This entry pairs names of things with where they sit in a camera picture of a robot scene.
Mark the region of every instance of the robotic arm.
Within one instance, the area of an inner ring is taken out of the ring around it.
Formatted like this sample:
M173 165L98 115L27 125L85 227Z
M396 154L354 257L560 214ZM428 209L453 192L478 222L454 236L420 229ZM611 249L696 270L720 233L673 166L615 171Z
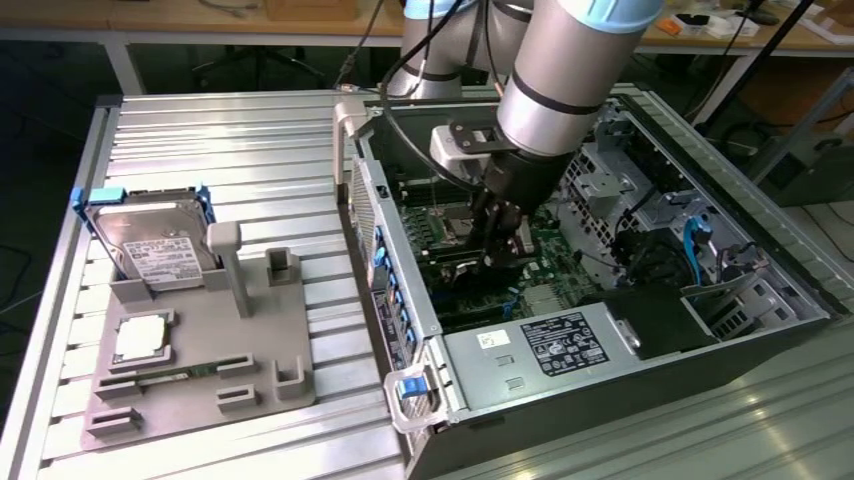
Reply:
M510 262L524 250L526 215L553 192L661 6L663 0L408 0L404 53L428 25L453 16L394 73L390 96L458 96L462 66L493 64L494 73L509 75L496 122L440 127L430 144L433 161L452 172L453 162L485 160L469 241L481 243L486 261Z

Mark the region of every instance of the blue cable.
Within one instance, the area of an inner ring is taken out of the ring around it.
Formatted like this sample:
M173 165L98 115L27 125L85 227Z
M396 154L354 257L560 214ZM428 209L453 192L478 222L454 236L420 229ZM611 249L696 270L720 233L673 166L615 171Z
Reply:
M508 288L508 290L514 294L514 296L512 297L512 300L505 302L502 305L504 320L509 320L509 317L512 316L512 309L516 306L516 303L518 303L518 290L512 287Z
M711 227L705 220L703 220L699 216L692 216L688 218L687 222L684 222L684 229L681 232L681 244L684 246L684 254L688 257L688 263L691 264L691 269L693 270L693 281L696 285L701 284L701 273L699 269L699 262L696 261L696 255L693 255L693 236L700 233L705 234L705 236L711 236Z

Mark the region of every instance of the power supply label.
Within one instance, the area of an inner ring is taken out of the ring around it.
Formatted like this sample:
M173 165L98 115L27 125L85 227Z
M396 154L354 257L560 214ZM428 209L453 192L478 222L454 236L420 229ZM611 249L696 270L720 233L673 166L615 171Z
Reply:
M549 377L608 361L596 335L579 312L524 324L521 333L538 368Z
M196 251L186 237L126 242L124 250L149 284L201 278Z

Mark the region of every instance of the green circuit board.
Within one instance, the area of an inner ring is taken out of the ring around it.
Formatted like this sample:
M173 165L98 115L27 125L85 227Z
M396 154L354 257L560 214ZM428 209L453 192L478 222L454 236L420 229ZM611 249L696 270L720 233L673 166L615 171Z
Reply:
M464 247L470 231L465 204L400 207L400 214L445 333L564 310L599 290L544 208L529 218L536 256L505 278L478 277L453 289L449 278L478 254Z

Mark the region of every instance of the white label sticker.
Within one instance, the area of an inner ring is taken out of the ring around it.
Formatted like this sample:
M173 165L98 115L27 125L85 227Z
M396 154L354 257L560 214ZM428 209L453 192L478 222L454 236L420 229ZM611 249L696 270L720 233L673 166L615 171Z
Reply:
M506 336L505 330L494 330L493 332L477 334L477 341L480 342L480 348L485 350L486 348L506 345L509 343L509 337Z
M149 284L201 278L198 259L186 237L128 242L124 250Z

